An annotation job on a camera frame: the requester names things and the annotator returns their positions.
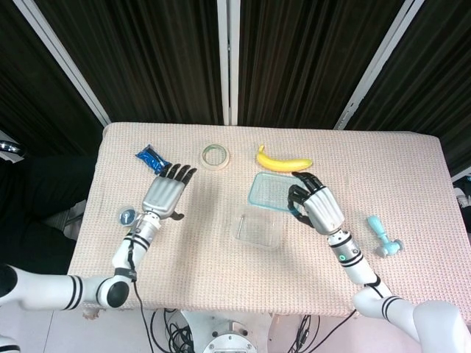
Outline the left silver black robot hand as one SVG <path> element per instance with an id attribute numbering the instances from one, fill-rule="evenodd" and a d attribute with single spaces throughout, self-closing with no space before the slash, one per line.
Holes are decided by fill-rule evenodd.
<path id="1" fill-rule="evenodd" d="M 154 179 L 142 202 L 142 210 L 160 220 L 182 220 L 185 216 L 175 208 L 197 168 L 190 165 L 169 164 Z"/>

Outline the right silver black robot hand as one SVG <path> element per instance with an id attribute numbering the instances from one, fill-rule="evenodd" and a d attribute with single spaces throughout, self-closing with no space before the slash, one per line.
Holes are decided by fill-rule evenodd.
<path id="1" fill-rule="evenodd" d="M 330 189 L 313 174 L 292 172 L 304 187 L 288 189 L 288 210 L 301 223 L 314 228 L 320 235 L 332 235 L 341 229 L 344 215 Z"/>

